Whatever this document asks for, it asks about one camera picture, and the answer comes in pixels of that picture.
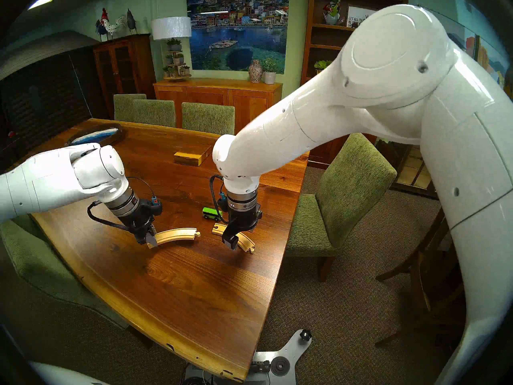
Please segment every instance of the wooden train track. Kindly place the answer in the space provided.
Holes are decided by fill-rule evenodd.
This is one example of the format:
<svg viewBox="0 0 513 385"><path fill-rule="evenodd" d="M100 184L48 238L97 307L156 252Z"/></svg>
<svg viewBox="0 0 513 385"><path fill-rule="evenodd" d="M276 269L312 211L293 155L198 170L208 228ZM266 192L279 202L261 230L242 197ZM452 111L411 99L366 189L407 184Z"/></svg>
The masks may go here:
<svg viewBox="0 0 513 385"><path fill-rule="evenodd" d="M195 227L179 227L177 229L157 233L155 238L157 239L157 244L161 245L169 241L194 240L196 236L201 236L201 233L198 232L198 229ZM148 245L148 248L153 248L153 245L150 243L146 244Z"/></svg>
<svg viewBox="0 0 513 385"><path fill-rule="evenodd" d="M215 235L222 235L226 225L222 223L216 223L212 229L212 233ZM237 233L238 243L237 245L242 248L245 252L253 254L255 252L255 243L247 237L244 233Z"/></svg>

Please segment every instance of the lamp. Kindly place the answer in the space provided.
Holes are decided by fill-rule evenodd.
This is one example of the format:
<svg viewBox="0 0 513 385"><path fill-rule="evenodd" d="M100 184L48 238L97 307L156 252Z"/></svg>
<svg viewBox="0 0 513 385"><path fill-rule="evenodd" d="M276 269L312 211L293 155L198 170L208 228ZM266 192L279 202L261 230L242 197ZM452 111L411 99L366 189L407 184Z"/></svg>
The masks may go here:
<svg viewBox="0 0 513 385"><path fill-rule="evenodd" d="M154 40L192 36L191 19L187 16L154 19L151 22L151 29Z"/></svg>

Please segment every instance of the ceiling light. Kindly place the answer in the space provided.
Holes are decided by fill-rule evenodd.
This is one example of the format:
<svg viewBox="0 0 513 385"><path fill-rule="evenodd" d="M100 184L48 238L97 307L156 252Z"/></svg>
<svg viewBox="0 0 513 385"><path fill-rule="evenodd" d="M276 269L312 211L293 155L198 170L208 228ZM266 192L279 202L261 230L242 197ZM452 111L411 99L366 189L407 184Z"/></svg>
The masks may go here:
<svg viewBox="0 0 513 385"><path fill-rule="evenodd" d="M217 11L217 12L200 12L200 15L209 15L211 13L228 13L228 11Z"/></svg>
<svg viewBox="0 0 513 385"><path fill-rule="evenodd" d="M39 5L42 5L42 4L47 4L47 3L52 2L52 1L53 0L37 0L34 4L32 4L32 6L29 9L38 7Z"/></svg>

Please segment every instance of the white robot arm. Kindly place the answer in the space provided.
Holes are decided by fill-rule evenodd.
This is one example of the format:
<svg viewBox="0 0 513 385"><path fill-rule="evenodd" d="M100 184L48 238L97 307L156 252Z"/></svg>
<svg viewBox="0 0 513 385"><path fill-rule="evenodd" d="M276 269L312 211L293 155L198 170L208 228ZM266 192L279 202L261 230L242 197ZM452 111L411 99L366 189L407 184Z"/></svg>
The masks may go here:
<svg viewBox="0 0 513 385"><path fill-rule="evenodd" d="M260 175L352 132L420 144L458 254L467 322L438 383L479 356L513 299L513 104L424 9L396 5L353 32L336 60L212 157L227 189L223 242L253 229Z"/></svg>
<svg viewBox="0 0 513 385"><path fill-rule="evenodd" d="M112 146L98 143L39 153L0 175L0 223L13 217L48 211L97 196L123 222L99 220L135 235L139 243L156 244L153 215L162 206L158 200L139 199L129 187L121 158Z"/></svg>

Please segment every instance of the bird figurine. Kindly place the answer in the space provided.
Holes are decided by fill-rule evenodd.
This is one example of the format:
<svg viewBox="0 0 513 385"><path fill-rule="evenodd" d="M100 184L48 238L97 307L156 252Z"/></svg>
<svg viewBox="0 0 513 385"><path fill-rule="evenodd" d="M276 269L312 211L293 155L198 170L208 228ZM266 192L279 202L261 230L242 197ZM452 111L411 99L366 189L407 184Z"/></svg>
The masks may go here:
<svg viewBox="0 0 513 385"><path fill-rule="evenodd" d="M100 36L100 41L102 40L102 35L107 36L107 40L109 40L109 35L107 34L107 30L105 27L103 27L102 23L100 22L100 19L96 21L96 34Z"/></svg>
<svg viewBox="0 0 513 385"><path fill-rule="evenodd" d="M126 27L127 25L127 19L124 16L120 16L115 24L111 24L109 22L109 16L107 15L107 11L105 8L103 8L102 13L102 19L100 20L100 23L103 27L105 27L105 30L107 30L110 33L110 36L112 37L113 33L119 32L122 27Z"/></svg>
<svg viewBox="0 0 513 385"><path fill-rule="evenodd" d="M127 22L128 28L130 29L130 34L132 34L132 30L135 30L135 33L137 34L137 26L135 25L135 19L132 16L132 12L130 12L130 8L128 8L127 11Z"/></svg>

